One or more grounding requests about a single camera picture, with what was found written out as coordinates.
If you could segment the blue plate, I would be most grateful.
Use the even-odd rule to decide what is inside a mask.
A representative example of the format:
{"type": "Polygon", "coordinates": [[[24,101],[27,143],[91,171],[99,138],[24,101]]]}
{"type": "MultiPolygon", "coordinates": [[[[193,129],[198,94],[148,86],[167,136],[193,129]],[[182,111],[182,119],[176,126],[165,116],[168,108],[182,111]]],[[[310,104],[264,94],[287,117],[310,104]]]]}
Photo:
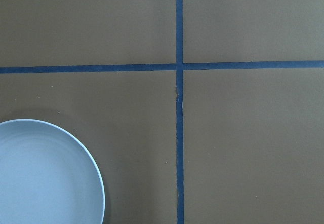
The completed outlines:
{"type": "Polygon", "coordinates": [[[1,223],[103,223],[105,190],[87,148],[40,120],[1,123],[1,223]]]}

